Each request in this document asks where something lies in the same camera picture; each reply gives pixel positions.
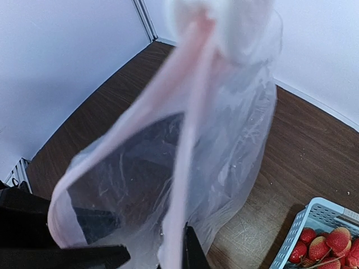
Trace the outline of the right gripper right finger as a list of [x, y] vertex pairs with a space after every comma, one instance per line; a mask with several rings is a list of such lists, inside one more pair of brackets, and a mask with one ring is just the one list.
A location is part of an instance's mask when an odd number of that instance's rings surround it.
[[184, 227], [182, 269], [210, 269], [197, 235], [188, 223]]

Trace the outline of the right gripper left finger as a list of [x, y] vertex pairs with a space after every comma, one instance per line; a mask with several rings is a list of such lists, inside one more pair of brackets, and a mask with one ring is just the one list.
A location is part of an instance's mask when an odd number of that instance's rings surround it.
[[1, 246], [1, 268], [119, 268], [131, 256], [126, 247]]

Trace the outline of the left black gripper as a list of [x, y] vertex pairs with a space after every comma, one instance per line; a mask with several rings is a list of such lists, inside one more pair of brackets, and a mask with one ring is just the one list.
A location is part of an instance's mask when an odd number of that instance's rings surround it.
[[1, 183], [1, 248], [57, 248], [47, 226], [50, 201]]

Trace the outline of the clear zip top bag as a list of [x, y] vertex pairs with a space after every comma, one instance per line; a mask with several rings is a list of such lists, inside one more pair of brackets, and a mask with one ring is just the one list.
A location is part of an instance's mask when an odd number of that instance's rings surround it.
[[124, 245], [126, 268], [181, 268], [246, 202], [273, 120], [282, 20], [273, 1], [165, 1], [177, 45], [54, 188], [62, 249]]

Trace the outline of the red lychee fruit bunch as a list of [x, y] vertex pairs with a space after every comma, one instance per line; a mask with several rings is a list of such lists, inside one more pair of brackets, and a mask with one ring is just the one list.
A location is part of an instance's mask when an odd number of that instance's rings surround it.
[[347, 228], [317, 233], [303, 228], [288, 262], [295, 268], [357, 268], [352, 235]]

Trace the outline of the light blue plastic basket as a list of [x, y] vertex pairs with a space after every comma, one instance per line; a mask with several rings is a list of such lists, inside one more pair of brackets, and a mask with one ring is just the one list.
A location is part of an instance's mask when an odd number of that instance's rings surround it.
[[358, 213], [321, 197], [313, 198], [305, 209], [300, 211], [277, 253], [270, 269], [291, 268], [289, 255], [293, 251], [303, 228], [317, 232], [331, 232], [337, 227], [345, 227], [354, 238], [358, 237]]

